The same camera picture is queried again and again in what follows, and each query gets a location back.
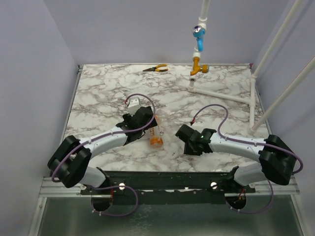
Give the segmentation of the orange label tea bottle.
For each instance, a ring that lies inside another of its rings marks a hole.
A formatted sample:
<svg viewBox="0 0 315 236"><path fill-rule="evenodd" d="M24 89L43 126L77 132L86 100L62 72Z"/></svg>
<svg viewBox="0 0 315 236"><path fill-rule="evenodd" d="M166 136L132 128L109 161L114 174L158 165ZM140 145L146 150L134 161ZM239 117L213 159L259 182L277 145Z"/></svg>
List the orange label tea bottle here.
<svg viewBox="0 0 315 236"><path fill-rule="evenodd" d="M159 118L155 115L155 120L157 122L157 126L149 129L150 132L150 146L152 148L161 148L163 146L163 139L160 134L159 129Z"/></svg>

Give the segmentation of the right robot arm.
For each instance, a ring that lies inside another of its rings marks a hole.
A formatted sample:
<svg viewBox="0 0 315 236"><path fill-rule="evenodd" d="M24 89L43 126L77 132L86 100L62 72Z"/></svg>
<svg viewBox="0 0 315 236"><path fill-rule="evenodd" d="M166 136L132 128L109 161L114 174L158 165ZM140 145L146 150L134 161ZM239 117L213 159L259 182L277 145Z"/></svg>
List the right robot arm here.
<svg viewBox="0 0 315 236"><path fill-rule="evenodd" d="M266 139L229 137L209 128L198 132L184 124L175 136L184 142L186 155L222 152L253 160L255 163L231 171L233 181L241 186L263 180L288 185L296 163L292 150L276 135Z"/></svg>

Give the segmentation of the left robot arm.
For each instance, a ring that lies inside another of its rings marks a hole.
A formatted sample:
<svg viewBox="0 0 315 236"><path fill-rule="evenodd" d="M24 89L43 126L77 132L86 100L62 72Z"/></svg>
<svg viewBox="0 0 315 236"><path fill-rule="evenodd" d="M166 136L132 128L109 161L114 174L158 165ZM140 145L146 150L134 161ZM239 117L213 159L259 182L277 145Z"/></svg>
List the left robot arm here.
<svg viewBox="0 0 315 236"><path fill-rule="evenodd" d="M48 161L53 178L58 178L66 188L76 184L95 188L102 186L107 176L101 168L89 167L90 160L108 150L139 140L146 130L157 126L150 106L140 107L133 115L124 114L123 119L100 135L82 139L67 136Z"/></svg>

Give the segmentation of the orange plastic faucet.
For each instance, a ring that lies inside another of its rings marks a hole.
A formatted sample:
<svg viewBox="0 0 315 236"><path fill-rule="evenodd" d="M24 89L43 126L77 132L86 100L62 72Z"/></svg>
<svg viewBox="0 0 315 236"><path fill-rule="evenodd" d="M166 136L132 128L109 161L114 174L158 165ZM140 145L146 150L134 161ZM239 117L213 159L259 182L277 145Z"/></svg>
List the orange plastic faucet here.
<svg viewBox="0 0 315 236"><path fill-rule="evenodd" d="M190 72L191 76L196 75L197 73L208 73L209 72L209 66L207 64L199 65L200 57L193 57L193 66L192 71Z"/></svg>

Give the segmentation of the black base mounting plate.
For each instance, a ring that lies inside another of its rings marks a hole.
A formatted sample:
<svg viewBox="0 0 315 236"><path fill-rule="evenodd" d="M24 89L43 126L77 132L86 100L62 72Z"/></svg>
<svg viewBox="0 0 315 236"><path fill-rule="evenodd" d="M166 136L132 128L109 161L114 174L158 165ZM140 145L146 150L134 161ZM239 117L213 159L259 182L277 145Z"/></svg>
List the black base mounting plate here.
<svg viewBox="0 0 315 236"><path fill-rule="evenodd" d="M99 204L109 200L115 205L224 204L225 195L238 196L245 187L235 183L229 172L129 172L108 171L101 190L109 198L93 198ZM194 193L146 193L140 190L201 189Z"/></svg>

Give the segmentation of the yellow handled pliers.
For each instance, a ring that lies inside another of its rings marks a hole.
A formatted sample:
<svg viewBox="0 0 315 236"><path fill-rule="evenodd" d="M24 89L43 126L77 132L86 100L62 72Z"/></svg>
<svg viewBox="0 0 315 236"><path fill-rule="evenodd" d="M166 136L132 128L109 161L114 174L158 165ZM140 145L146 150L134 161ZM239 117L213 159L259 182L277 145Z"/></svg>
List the yellow handled pliers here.
<svg viewBox="0 0 315 236"><path fill-rule="evenodd" d="M156 66L142 70L143 72L166 72L168 71L167 64L158 64Z"/></svg>

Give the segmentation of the aluminium rail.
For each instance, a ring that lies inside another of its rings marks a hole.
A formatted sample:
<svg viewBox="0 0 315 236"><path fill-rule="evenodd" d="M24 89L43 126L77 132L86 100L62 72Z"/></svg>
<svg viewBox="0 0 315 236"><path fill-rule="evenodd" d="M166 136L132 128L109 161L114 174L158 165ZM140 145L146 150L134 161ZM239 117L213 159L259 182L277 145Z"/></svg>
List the aluminium rail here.
<svg viewBox="0 0 315 236"><path fill-rule="evenodd" d="M184 187L181 189L166 189L166 190L140 190L140 195L146 193L198 193L201 189ZM248 196L261 195L267 196L270 193L274 195L298 195L300 194L296 179L292 177L289 185L282 186L277 184L269 184L267 181L251 183L245 187L245 194ZM77 184L72 188L66 188L61 183L54 183L48 178L44 178L39 192L39 197L42 198L71 198L71 197L93 197L93 198L109 198L110 190L96 191L88 189L81 184Z"/></svg>

